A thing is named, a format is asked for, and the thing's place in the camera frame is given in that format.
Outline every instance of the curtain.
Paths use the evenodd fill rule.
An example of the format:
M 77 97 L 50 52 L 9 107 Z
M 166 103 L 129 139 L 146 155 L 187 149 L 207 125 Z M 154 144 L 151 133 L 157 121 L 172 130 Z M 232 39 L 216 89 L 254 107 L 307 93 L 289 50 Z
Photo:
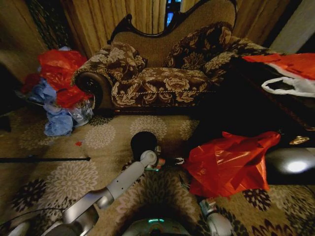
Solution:
M 263 44 L 268 34 L 294 0 L 236 0 L 238 14 L 233 35 Z M 182 0 L 181 11 L 186 12 L 199 0 Z
M 181 12 L 187 12 L 200 0 L 182 0 Z
M 77 47 L 88 57 L 107 40 L 127 14 L 144 33 L 164 29 L 166 0 L 61 0 Z

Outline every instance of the black cable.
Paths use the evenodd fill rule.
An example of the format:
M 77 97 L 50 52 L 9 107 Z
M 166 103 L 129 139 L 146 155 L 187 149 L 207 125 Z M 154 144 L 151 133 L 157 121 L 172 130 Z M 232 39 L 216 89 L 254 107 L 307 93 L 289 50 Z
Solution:
M 12 218 L 12 219 L 10 219 L 10 220 L 8 220 L 8 221 L 2 223 L 2 224 L 0 225 L 0 228 L 1 228 L 3 225 L 5 225 L 5 224 L 11 222 L 12 220 L 15 220 L 16 218 L 19 218 L 19 217 L 21 217 L 21 216 L 23 216 L 23 215 L 27 215 L 27 214 L 30 214 L 30 213 L 34 213 L 34 212 L 37 212 L 37 211 L 41 211 L 41 210 L 65 210 L 65 208 L 54 208 L 54 207 L 51 207 L 51 208 L 43 208 L 43 209 L 31 210 L 31 211 L 26 212 L 26 213 L 24 213 L 24 214 L 15 216 L 14 218 Z

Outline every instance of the floral rug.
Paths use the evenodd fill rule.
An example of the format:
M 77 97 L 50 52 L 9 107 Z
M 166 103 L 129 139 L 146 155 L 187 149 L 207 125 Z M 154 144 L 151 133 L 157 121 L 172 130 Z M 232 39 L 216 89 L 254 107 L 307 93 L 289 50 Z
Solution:
M 132 162 L 130 140 L 139 131 L 158 139 L 162 157 L 184 156 L 185 141 L 198 121 L 187 116 L 95 116 L 71 136 L 43 134 L 45 114 L 22 108 L 9 114 L 12 132 L 0 131 L 2 158 L 90 157 L 90 161 L 1 163 L 0 235 L 29 220 L 29 235 L 41 235 L 60 220 L 63 209 L 92 189 L 100 189 Z M 175 218 L 195 236 L 208 236 L 194 195 L 180 182 L 180 167 L 146 172 L 107 210 L 89 235 L 121 235 L 134 220 Z M 307 186 L 272 185 L 270 191 L 247 190 L 230 199 L 217 198 L 218 210 L 237 235 L 314 235 L 315 198 Z

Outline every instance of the sofa armrest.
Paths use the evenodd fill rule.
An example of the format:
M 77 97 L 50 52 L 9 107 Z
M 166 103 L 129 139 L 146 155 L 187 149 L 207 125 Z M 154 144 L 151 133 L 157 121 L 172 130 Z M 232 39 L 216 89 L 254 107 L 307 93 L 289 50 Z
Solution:
M 113 109 L 112 87 L 115 79 L 109 75 L 107 60 L 110 45 L 101 48 L 87 60 L 72 76 L 72 84 L 95 96 L 95 109 Z
M 75 78 L 76 86 L 95 97 L 95 109 L 113 109 L 112 86 L 102 75 L 93 72 L 83 72 Z

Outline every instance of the red plastic bag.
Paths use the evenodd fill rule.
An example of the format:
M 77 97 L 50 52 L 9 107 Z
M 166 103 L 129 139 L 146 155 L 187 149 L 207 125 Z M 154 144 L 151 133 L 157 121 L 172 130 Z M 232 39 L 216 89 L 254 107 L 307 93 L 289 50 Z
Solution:
M 183 167 L 194 177 L 190 192 L 203 197 L 228 197 L 246 189 L 269 190 L 265 153 L 276 145 L 280 134 L 266 132 L 253 138 L 222 133 L 191 150 Z
M 37 85 L 40 82 L 40 76 L 37 73 L 29 74 L 24 79 L 24 85 L 21 88 L 21 93 L 26 94 L 30 92 L 35 85 Z
M 40 76 L 57 91 L 57 103 L 60 106 L 71 108 L 90 97 L 77 86 L 71 86 L 73 73 L 87 60 L 79 52 L 53 49 L 39 55 L 38 60 L 41 65 Z
M 300 75 L 306 79 L 315 80 L 315 53 L 301 53 L 292 55 L 257 55 L 243 57 L 249 62 L 263 62 L 274 64 L 285 71 Z

